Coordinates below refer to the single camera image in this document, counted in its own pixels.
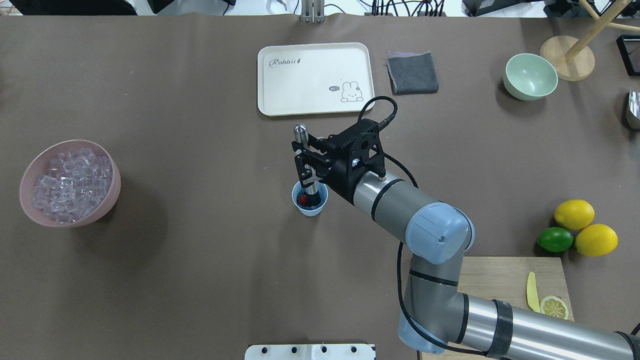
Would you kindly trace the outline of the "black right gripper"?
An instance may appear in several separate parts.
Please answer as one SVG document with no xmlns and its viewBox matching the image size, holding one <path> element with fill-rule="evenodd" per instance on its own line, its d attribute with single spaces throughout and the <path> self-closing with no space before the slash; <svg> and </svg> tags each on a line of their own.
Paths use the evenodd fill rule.
<svg viewBox="0 0 640 360">
<path fill-rule="evenodd" d="M 355 188 L 369 171 L 386 175 L 379 124 L 361 119 L 324 141 L 311 134 L 294 134 L 292 149 L 302 189 L 322 183 L 354 204 Z M 314 153 L 303 153 L 302 146 Z"/>
</svg>

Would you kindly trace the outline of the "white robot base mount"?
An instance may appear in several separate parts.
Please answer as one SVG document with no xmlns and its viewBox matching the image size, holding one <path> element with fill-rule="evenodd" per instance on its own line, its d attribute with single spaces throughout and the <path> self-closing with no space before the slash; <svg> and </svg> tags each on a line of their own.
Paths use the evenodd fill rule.
<svg viewBox="0 0 640 360">
<path fill-rule="evenodd" d="M 245 360 L 375 360 L 374 345 L 366 343 L 254 344 Z"/>
</svg>

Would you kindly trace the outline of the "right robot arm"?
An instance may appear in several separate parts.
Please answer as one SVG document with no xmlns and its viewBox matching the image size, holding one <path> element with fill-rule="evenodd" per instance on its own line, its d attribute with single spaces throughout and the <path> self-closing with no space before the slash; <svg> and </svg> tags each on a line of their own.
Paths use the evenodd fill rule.
<svg viewBox="0 0 640 360">
<path fill-rule="evenodd" d="M 475 228 L 461 210 L 426 194 L 412 178 L 386 170 L 380 131 L 387 121 L 358 120 L 314 137 L 294 127 L 301 186 L 323 183 L 407 247 L 413 257 L 398 285 L 398 337 L 423 353 L 444 350 L 496 360 L 637 360 L 639 338 L 487 300 L 458 289 Z"/>
</svg>

